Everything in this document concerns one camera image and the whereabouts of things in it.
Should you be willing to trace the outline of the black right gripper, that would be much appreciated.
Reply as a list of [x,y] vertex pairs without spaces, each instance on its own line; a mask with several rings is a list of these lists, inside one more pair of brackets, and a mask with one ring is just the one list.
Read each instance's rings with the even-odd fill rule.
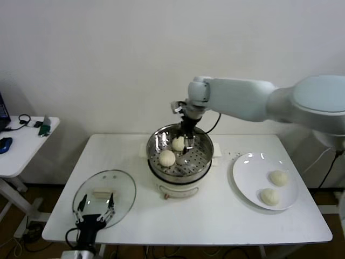
[[181,121],[181,126],[179,129],[179,136],[184,137],[184,148],[183,154],[186,154],[188,151],[194,148],[195,143],[195,134],[194,129],[199,123],[200,119],[191,119],[186,115],[183,115]]

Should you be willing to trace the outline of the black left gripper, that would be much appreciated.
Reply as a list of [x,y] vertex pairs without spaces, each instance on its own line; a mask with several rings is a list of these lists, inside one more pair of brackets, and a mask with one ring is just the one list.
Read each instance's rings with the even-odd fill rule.
[[95,240],[98,231],[106,226],[115,215],[115,203],[113,194],[107,200],[107,210],[103,214],[84,215],[84,208],[87,201],[87,194],[82,199],[74,197],[74,218],[77,229],[80,231],[77,238],[77,250],[94,250]]

